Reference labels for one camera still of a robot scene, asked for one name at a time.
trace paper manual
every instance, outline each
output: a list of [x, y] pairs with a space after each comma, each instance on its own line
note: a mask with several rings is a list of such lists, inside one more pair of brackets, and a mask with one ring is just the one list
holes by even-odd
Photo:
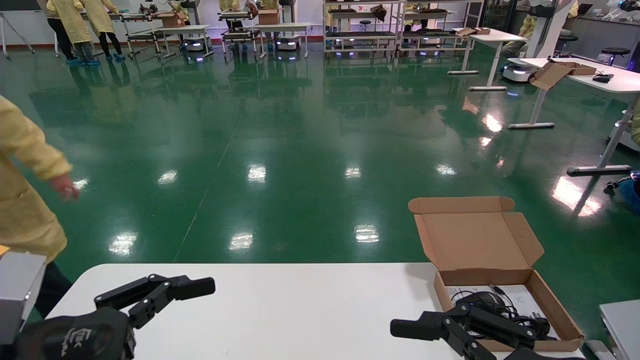
[[[505, 294], [509, 296], [509, 298], [513, 301], [513, 307], [518, 310], [518, 314], [522, 316], [529, 316], [533, 318], [547, 318], [544, 314], [540, 306], [533, 296], [529, 292], [526, 286], [524, 285], [500, 285], [500, 289], [504, 291]], [[452, 297], [455, 293], [460, 291], [471, 291], [473, 293], [477, 293], [480, 291], [489, 291], [490, 293], [494, 293], [498, 295], [505, 304], [511, 305], [509, 299], [507, 297], [496, 293], [491, 290], [489, 286], [447, 286], [447, 291], [449, 291], [449, 296]], [[456, 295], [452, 301], [455, 304], [456, 300], [462, 299], [465, 296], [471, 295], [469, 293], [462, 293]], [[549, 336], [559, 339], [556, 330], [553, 326], [551, 326], [551, 330], [549, 330]]]

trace computer mouse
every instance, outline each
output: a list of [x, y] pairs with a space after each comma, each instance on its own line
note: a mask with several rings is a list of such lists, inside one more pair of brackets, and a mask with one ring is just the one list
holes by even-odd
[[461, 302], [466, 302], [471, 306], [475, 306], [478, 309], [482, 309], [485, 311], [506, 306], [504, 300], [500, 298], [500, 296], [489, 291], [479, 291], [477, 293], [467, 295], [462, 299], [456, 300], [456, 305], [460, 304]]

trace open cardboard box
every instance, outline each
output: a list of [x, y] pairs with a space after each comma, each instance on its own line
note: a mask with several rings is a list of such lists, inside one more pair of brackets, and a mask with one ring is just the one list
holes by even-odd
[[567, 75], [588, 76], [593, 75], [595, 72], [596, 68], [594, 67], [572, 61], [548, 62], [533, 75], [529, 82], [535, 87], [549, 91]]
[[[509, 197], [419, 197], [409, 202], [424, 253], [438, 268], [434, 287], [444, 311], [454, 307], [447, 286], [525, 285], [558, 341], [536, 341], [536, 351], [574, 351], [583, 333], [531, 266], [544, 249]], [[479, 340], [489, 351], [513, 349]]]
[[491, 33], [490, 28], [464, 28], [460, 29], [456, 32], [456, 35], [459, 37], [465, 37], [473, 34], [477, 35], [488, 35]]

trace black trousers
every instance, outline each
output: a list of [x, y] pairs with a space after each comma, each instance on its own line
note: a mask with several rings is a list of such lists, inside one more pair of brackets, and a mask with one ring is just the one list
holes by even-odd
[[71, 282], [69, 279], [60, 272], [56, 264], [49, 263], [44, 271], [40, 294], [38, 294], [35, 305], [42, 318], [47, 317], [70, 288]]
[[48, 17], [47, 23], [49, 23], [51, 29], [56, 32], [60, 50], [62, 50], [62, 53], [67, 57], [67, 60], [75, 59], [76, 57], [71, 52], [71, 41], [69, 40], [69, 36], [67, 35], [64, 25], [62, 25], [62, 20]]
[[100, 40], [100, 47], [104, 52], [104, 56], [111, 55], [109, 53], [109, 43], [107, 43], [107, 36], [111, 40], [111, 43], [113, 44], [113, 48], [116, 49], [116, 53], [119, 55], [122, 55], [122, 48], [120, 47], [120, 41], [118, 41], [118, 38], [116, 37], [116, 35], [114, 33], [100, 33], [100, 36], [98, 36], [98, 40]]

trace workbench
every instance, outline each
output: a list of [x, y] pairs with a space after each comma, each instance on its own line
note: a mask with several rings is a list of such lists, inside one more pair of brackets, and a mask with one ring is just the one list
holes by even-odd
[[[634, 100], [629, 104], [625, 114], [622, 116], [622, 120], [620, 121], [620, 126], [617, 127], [614, 136], [611, 137], [611, 140], [605, 147], [604, 151], [601, 153], [600, 158], [595, 166], [592, 167], [569, 167], [567, 169], [567, 174], [569, 175], [588, 175], [588, 174], [611, 174], [611, 173], [620, 173], [620, 172], [629, 172], [631, 171], [631, 166], [629, 165], [607, 165], [609, 160], [611, 160], [611, 156], [613, 152], [616, 150], [616, 146], [618, 142], [620, 142], [620, 138], [622, 137], [625, 128], [630, 125], [631, 118], [634, 115], [636, 110], [636, 104], [640, 101], [640, 74], [635, 72], [627, 71], [624, 69], [619, 69], [617, 67], [610, 67], [603, 63], [597, 63], [588, 60], [582, 60], [578, 58], [556, 58], [555, 61], [573, 61], [576, 63], [580, 63], [583, 65], [587, 65], [590, 67], [594, 67], [599, 71], [602, 71], [604, 74], [613, 74], [614, 77], [608, 83], [599, 83], [597, 81], [593, 81], [593, 75], [587, 76], [566, 76], [569, 80], [576, 81], [578, 83], [585, 84], [592, 88], [596, 88], [602, 90], [604, 92], [610, 92], [612, 94], [635, 94]], [[533, 67], [542, 68], [547, 64], [546, 58], [525, 58], [520, 59], [522, 63], [531, 65]], [[540, 109], [542, 109], [542, 104], [547, 97], [547, 91], [538, 89], [538, 98], [536, 99], [536, 104], [534, 105], [533, 112], [531, 114], [531, 119], [528, 124], [510, 124], [507, 126], [508, 129], [541, 129], [546, 127], [554, 127], [555, 124], [552, 122], [542, 122], [538, 123], [538, 115], [540, 114]]]
[[[454, 31], [460, 31], [462, 28], [454, 28]], [[502, 50], [502, 46], [507, 42], [512, 41], [528, 41], [527, 38], [520, 37], [518, 35], [513, 35], [509, 33], [505, 33], [503, 31], [491, 29], [491, 33], [487, 35], [477, 35], [471, 34], [468, 36], [469, 41], [467, 41], [467, 47], [465, 49], [465, 57], [462, 60], [462, 69], [460, 71], [449, 71], [449, 75], [467, 75], [467, 74], [477, 74], [477, 70], [467, 70], [467, 64], [469, 59], [469, 52], [473, 48], [473, 42], [484, 42], [498, 43], [498, 47], [495, 50], [495, 55], [493, 56], [493, 63], [491, 65], [491, 70], [489, 71], [489, 78], [486, 80], [486, 86], [471, 86], [469, 88], [470, 91], [504, 91], [507, 90], [506, 86], [493, 86], [493, 78], [495, 77], [495, 71], [498, 68], [498, 61], [500, 60], [500, 51]]]
[[167, 41], [166, 37], [168, 35], [187, 35], [187, 34], [198, 34], [202, 35], [204, 38], [204, 49], [205, 53], [202, 55], [203, 58], [206, 58], [209, 55], [213, 54], [213, 50], [209, 49], [209, 40], [207, 36], [207, 29], [212, 25], [187, 25], [181, 28], [157, 28], [156, 31], [159, 31], [163, 34], [164, 38], [164, 47], [166, 48], [166, 54], [164, 58], [168, 58], [170, 56], [175, 55], [172, 53], [169, 47], [169, 41]]
[[[295, 33], [295, 32], [303, 32], [305, 33], [305, 58], [309, 56], [309, 28], [311, 27], [310, 22], [288, 22], [283, 24], [275, 24], [275, 25], [258, 25], [256, 28], [260, 29], [262, 33], [278, 33], [280, 31], [284, 33]], [[260, 45], [262, 46], [262, 54], [260, 54], [260, 59], [262, 59], [267, 52], [264, 51], [264, 37], [260, 37]]]
[[150, 274], [211, 276], [216, 292], [174, 301], [136, 330], [137, 360], [462, 359], [444, 341], [389, 331], [391, 319], [442, 310], [431, 263], [105, 264], [81, 275], [49, 318], [89, 313], [96, 295]]

